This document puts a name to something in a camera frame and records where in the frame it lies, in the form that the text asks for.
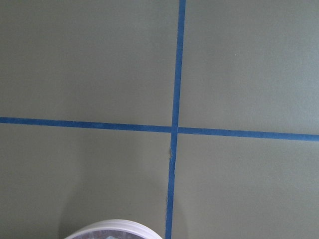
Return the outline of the pink bowl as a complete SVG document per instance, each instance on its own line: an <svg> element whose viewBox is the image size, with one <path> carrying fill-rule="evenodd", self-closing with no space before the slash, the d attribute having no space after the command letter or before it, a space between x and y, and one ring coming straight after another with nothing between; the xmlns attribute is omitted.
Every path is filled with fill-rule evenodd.
<svg viewBox="0 0 319 239"><path fill-rule="evenodd" d="M121 219L105 220L85 226L67 239L161 239L143 224Z"/></svg>

